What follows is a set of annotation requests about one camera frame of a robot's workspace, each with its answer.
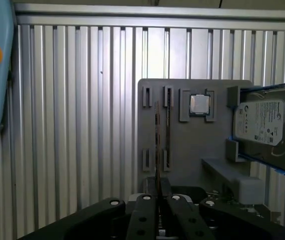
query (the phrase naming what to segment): gray bracket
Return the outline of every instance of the gray bracket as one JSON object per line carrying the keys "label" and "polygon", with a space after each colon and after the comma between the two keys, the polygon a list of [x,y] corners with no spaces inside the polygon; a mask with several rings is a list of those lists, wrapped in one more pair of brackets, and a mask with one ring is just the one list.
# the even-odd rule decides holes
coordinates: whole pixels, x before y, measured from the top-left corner
{"label": "gray bracket", "polygon": [[219,159],[201,159],[201,162],[213,174],[221,192],[226,191],[227,187],[241,204],[263,204],[265,184],[261,179],[242,175]]}
{"label": "gray bracket", "polygon": [[247,162],[243,157],[238,156],[238,142],[230,139],[226,139],[226,159],[235,163]]}
{"label": "gray bracket", "polygon": [[227,88],[227,107],[236,108],[241,103],[240,86],[231,86]]}
{"label": "gray bracket", "polygon": [[210,96],[210,113],[206,116],[206,122],[216,122],[217,118],[217,90],[215,88],[206,89],[206,95]]}
{"label": "gray bracket", "polygon": [[169,172],[172,170],[172,158],[171,155],[169,154],[169,158],[167,159],[167,150],[163,149],[162,150],[162,161],[163,161],[163,171],[164,172]]}
{"label": "gray bracket", "polygon": [[163,106],[168,107],[168,90],[170,90],[170,104],[174,106],[174,88],[173,86],[163,86]]}
{"label": "gray bracket", "polygon": [[145,108],[151,108],[153,106],[153,88],[151,86],[143,86],[142,87],[142,106]]}
{"label": "gray bracket", "polygon": [[179,89],[179,121],[189,122],[190,89]]}
{"label": "gray bracket", "polygon": [[142,171],[150,172],[151,171],[151,155],[149,149],[142,150]]}

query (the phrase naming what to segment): sticker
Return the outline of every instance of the sticker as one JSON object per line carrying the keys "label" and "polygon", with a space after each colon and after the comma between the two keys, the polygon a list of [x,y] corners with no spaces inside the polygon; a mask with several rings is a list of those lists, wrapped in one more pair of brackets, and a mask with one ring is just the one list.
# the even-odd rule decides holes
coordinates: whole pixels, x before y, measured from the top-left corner
{"label": "sticker", "polygon": [[236,138],[276,146],[283,139],[282,100],[242,102],[235,110]]}

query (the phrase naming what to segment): aluminum wall panel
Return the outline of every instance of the aluminum wall panel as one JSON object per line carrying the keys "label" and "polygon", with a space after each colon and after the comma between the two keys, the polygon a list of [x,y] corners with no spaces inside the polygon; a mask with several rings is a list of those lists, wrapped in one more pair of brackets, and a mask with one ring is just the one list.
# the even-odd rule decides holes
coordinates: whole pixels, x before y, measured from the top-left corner
{"label": "aluminum wall panel", "polygon": [[[137,192],[141,78],[285,82],[282,12],[222,10],[217,19],[185,9],[188,18],[182,10],[171,18],[168,9],[153,18],[140,8],[128,17],[132,12],[69,6],[64,15],[64,6],[39,7],[16,6],[14,81],[0,134],[0,240]],[[87,15],[77,15],[83,9]],[[279,22],[271,21],[277,14]],[[265,204],[285,225],[285,177],[259,163],[250,175],[265,182]]]}

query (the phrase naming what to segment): bolt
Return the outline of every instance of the bolt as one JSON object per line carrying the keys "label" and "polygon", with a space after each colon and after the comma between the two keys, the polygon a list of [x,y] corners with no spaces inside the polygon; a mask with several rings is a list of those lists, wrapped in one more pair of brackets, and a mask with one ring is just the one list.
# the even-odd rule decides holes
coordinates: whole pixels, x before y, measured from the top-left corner
{"label": "bolt", "polygon": [[174,196],[172,196],[171,198],[172,198],[172,199],[175,199],[175,200],[179,200],[179,199],[181,199],[181,197],[180,197],[180,196],[178,196],[178,195],[174,195]]}
{"label": "bolt", "polygon": [[215,203],[213,201],[206,201],[206,204],[211,206],[211,207],[215,205]]}
{"label": "bolt", "polygon": [[115,205],[119,204],[119,201],[111,201],[110,204],[115,206]]}

